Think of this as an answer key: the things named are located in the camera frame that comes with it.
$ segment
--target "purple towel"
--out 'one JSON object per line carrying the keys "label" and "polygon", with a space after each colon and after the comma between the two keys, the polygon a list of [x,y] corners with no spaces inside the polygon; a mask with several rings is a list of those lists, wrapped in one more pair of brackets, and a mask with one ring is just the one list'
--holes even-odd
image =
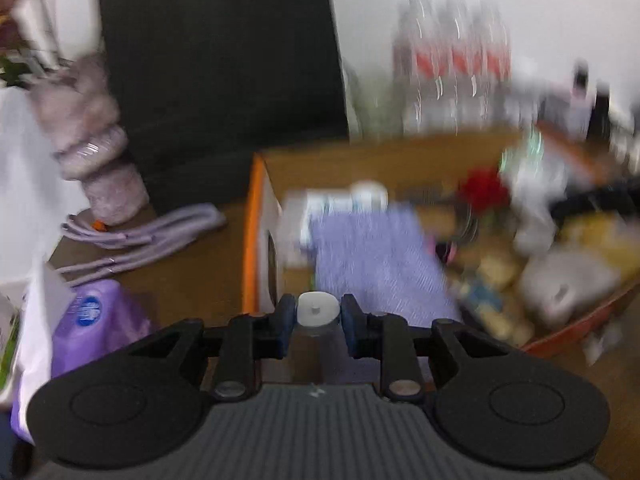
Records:
{"label": "purple towel", "polygon": [[[353,294],[364,312],[398,314],[412,326],[460,318],[433,243],[412,208],[329,214],[313,219],[310,228],[316,290],[336,298]],[[377,381],[378,362],[349,358],[341,338],[327,343],[322,356],[327,382]],[[421,367],[429,379],[426,363]]]}

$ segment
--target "red flower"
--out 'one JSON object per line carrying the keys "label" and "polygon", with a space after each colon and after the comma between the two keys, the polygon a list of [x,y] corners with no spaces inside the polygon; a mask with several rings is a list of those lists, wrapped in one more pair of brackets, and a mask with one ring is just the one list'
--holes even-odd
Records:
{"label": "red flower", "polygon": [[471,205],[475,213],[509,203],[509,191],[502,185],[494,169],[470,171],[460,185],[458,194]]}

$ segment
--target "blue logo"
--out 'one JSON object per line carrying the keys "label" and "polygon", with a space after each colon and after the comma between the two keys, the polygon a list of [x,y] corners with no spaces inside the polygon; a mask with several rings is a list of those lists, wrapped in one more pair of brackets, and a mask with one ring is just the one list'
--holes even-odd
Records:
{"label": "blue logo", "polygon": [[82,300],[76,313],[76,324],[90,326],[100,319],[102,304],[95,296],[87,296]]}

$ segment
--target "red label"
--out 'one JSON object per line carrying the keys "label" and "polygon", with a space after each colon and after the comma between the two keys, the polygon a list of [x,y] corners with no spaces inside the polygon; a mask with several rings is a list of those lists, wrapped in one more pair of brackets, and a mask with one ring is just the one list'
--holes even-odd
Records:
{"label": "red label", "polygon": [[487,52],[486,70],[489,74],[505,80],[511,77],[511,59],[508,52]]}
{"label": "red label", "polygon": [[468,74],[469,66],[466,62],[466,56],[463,50],[453,49],[452,58],[453,58],[453,68],[459,74]]}
{"label": "red label", "polygon": [[422,54],[416,52],[415,63],[418,66],[418,72],[427,77],[435,77],[435,68],[433,66],[433,58],[431,54]]}
{"label": "red label", "polygon": [[438,75],[444,77],[449,74],[449,53],[446,49],[438,52]]}
{"label": "red label", "polygon": [[473,74],[482,73],[482,50],[476,50],[474,52],[473,66],[471,67]]}

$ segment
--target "ribbed gray surface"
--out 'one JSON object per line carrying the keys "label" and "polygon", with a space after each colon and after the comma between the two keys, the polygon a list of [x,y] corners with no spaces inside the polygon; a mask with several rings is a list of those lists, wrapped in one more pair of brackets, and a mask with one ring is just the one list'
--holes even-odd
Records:
{"label": "ribbed gray surface", "polygon": [[517,473],[451,449],[416,406],[367,385],[264,386],[216,406],[184,446],[150,464],[87,472],[49,463],[36,480],[606,480],[589,465]]}

